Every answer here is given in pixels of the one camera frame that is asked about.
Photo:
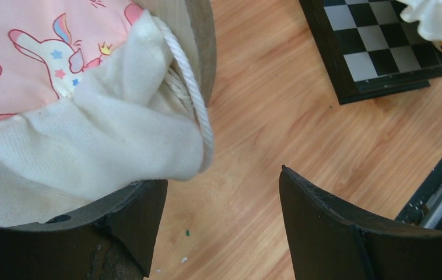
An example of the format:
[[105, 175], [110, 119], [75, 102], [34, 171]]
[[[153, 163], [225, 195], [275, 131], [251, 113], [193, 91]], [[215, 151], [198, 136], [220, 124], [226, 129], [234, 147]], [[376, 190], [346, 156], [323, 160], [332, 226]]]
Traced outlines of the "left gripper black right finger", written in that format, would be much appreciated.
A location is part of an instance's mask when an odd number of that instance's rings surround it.
[[286, 166], [279, 193], [296, 279], [442, 279], [442, 230], [371, 213]]

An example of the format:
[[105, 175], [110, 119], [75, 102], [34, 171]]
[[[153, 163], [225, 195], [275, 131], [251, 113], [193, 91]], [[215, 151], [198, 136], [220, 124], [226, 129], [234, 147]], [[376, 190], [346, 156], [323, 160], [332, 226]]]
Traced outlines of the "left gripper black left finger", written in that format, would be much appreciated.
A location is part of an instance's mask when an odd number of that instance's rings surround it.
[[46, 223], [0, 227], [0, 279], [144, 279], [168, 182], [134, 182]]

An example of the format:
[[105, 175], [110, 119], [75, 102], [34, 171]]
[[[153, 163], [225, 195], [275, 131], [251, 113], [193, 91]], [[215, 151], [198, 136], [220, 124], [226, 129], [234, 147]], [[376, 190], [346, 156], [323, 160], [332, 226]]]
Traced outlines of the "pink unicorn drawstring bag blanket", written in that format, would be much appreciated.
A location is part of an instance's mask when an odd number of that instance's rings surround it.
[[135, 1], [0, 1], [0, 227], [213, 158], [192, 66]]

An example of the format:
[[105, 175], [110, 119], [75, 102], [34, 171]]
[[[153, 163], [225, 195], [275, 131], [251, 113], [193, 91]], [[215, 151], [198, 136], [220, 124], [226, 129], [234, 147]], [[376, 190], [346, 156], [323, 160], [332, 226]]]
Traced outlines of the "wooden striped pet bed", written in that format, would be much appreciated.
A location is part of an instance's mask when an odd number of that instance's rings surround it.
[[217, 66], [210, 0], [137, 0], [135, 3], [159, 17], [177, 37], [192, 66], [205, 104], [209, 104]]

